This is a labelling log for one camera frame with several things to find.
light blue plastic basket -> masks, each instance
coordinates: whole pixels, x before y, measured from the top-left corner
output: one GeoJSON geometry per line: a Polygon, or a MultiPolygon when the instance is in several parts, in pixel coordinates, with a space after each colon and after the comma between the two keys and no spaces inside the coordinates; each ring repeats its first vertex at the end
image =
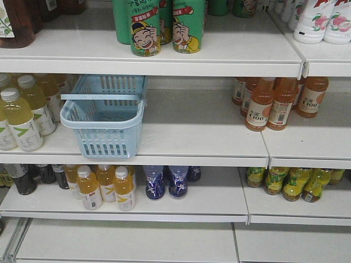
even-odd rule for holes
{"type": "Polygon", "coordinates": [[[61,123],[75,130],[87,158],[137,154],[147,79],[144,76],[84,75],[61,110],[61,123]]]}

white bottle cap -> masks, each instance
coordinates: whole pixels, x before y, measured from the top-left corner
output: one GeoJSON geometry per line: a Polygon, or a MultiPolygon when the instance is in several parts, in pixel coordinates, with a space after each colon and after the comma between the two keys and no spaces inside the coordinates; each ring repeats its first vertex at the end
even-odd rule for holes
{"type": "Polygon", "coordinates": [[[87,165],[82,165],[78,168],[78,176],[80,178],[88,178],[89,175],[92,173],[90,167],[87,165]]]}
{"type": "Polygon", "coordinates": [[[7,88],[1,92],[1,99],[6,102],[12,102],[21,97],[20,92],[16,88],[7,88]]]}
{"type": "Polygon", "coordinates": [[[128,176],[128,169],[125,166],[119,166],[115,171],[115,175],[117,178],[125,179],[128,176]]]}
{"type": "Polygon", "coordinates": [[[35,79],[31,75],[24,75],[17,79],[18,86],[23,89],[31,88],[35,85],[35,79]]]}

shelf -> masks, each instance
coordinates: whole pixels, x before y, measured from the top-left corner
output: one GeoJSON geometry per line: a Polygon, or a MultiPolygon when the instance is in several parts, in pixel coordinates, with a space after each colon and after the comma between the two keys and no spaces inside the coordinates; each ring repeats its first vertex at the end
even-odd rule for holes
{"type": "Polygon", "coordinates": [[[315,118],[292,111],[286,129],[265,129],[270,167],[351,169],[350,100],[350,92],[327,92],[315,118]]]}
{"type": "Polygon", "coordinates": [[[33,219],[16,261],[236,263],[237,258],[231,224],[33,219]]]}
{"type": "Polygon", "coordinates": [[[0,61],[0,72],[28,73],[299,77],[302,70],[301,58],[265,12],[250,19],[209,15],[200,52],[177,53],[170,43],[142,58],[117,42],[111,8],[91,8],[45,24],[26,48],[0,49],[0,61]]]}
{"type": "Polygon", "coordinates": [[[330,44],[325,41],[318,44],[301,43],[294,39],[293,32],[274,11],[268,11],[268,14],[302,58],[304,77],[351,77],[351,42],[345,45],[330,44]]]}
{"type": "Polygon", "coordinates": [[[38,184],[30,195],[18,194],[13,186],[0,213],[6,216],[28,218],[128,220],[128,221],[181,221],[181,222],[245,222],[247,208],[238,171],[234,167],[201,167],[201,179],[189,184],[185,198],[165,195],[153,201],[145,195],[144,174],[137,171],[136,205],[128,212],[120,211],[116,202],[107,203],[89,211],[82,201],[73,198],[69,190],[54,183],[38,184]]]}
{"type": "Polygon", "coordinates": [[[72,129],[59,124],[35,152],[0,152],[3,163],[119,163],[144,165],[260,166],[268,153],[260,133],[246,129],[229,90],[148,90],[137,155],[88,159],[72,129]]]}
{"type": "Polygon", "coordinates": [[[289,202],[282,196],[271,196],[263,187],[252,188],[245,183],[245,169],[240,168],[247,209],[252,223],[340,225],[351,226],[351,178],[347,175],[338,185],[327,185],[315,203],[302,198],[289,202]]]}

dark bottle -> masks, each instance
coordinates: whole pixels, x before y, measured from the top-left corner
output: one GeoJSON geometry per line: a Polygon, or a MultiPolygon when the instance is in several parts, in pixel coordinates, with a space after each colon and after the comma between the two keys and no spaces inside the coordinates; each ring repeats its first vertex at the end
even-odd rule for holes
{"type": "Polygon", "coordinates": [[[34,41],[24,0],[0,0],[0,48],[23,48],[34,41]]]}
{"type": "Polygon", "coordinates": [[[17,191],[21,195],[29,195],[37,188],[37,183],[29,173],[27,164],[4,164],[6,171],[15,181],[17,191]]]}

beverage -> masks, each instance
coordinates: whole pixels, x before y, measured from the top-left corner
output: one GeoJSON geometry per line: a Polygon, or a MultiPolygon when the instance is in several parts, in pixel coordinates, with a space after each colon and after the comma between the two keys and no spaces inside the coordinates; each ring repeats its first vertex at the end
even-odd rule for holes
{"type": "Polygon", "coordinates": [[[122,211],[129,211],[135,206],[135,193],[133,179],[128,169],[120,166],[115,171],[114,188],[118,207],[122,211]]]}
{"type": "Polygon", "coordinates": [[[312,168],[291,168],[283,187],[284,198],[291,202],[298,200],[311,175],[312,168]]]}
{"type": "Polygon", "coordinates": [[[17,191],[21,195],[29,195],[37,188],[37,183],[30,175],[27,164],[5,163],[4,167],[13,178],[17,191]]]}
{"type": "Polygon", "coordinates": [[[97,178],[103,200],[106,202],[114,202],[116,196],[114,192],[115,168],[113,165],[99,164],[97,178]]]}
{"type": "Polygon", "coordinates": [[[56,122],[60,121],[61,94],[53,74],[35,73],[37,85],[41,87],[56,122]]]}
{"type": "Polygon", "coordinates": [[[172,197],[182,198],[188,192],[188,182],[186,180],[188,169],[188,166],[169,166],[172,181],[169,182],[168,191],[172,197]]]}
{"type": "Polygon", "coordinates": [[[96,175],[87,165],[80,166],[77,172],[77,183],[84,207],[88,210],[98,209],[103,203],[103,199],[96,175]]]}
{"type": "Polygon", "coordinates": [[[7,88],[1,92],[4,101],[3,111],[8,126],[15,137],[17,145],[23,151],[35,151],[43,144],[34,115],[28,102],[20,97],[16,88],[7,88]]]}
{"type": "Polygon", "coordinates": [[[0,0],[0,48],[23,48],[34,41],[25,0],[0,0]]]}
{"type": "Polygon", "coordinates": [[[315,168],[311,179],[303,188],[302,197],[305,201],[313,203],[322,196],[323,188],[329,183],[333,169],[315,168]]]}
{"type": "Polygon", "coordinates": [[[254,132],[264,130],[274,100],[275,78],[261,78],[251,94],[245,125],[254,132]]]}
{"type": "Polygon", "coordinates": [[[296,78],[282,78],[279,85],[274,89],[274,101],[267,122],[269,129],[285,129],[297,92],[296,78]]]}
{"type": "Polygon", "coordinates": [[[304,118],[316,117],[328,84],[327,77],[308,77],[296,109],[297,114],[304,118]]]}
{"type": "Polygon", "coordinates": [[[144,165],[146,176],[146,196],[152,200],[160,199],[165,194],[163,183],[163,165],[144,165]]]}
{"type": "Polygon", "coordinates": [[[21,96],[28,103],[34,114],[42,135],[49,135],[55,131],[56,124],[48,107],[43,90],[35,84],[33,76],[24,75],[18,78],[18,85],[21,88],[21,96]]]}

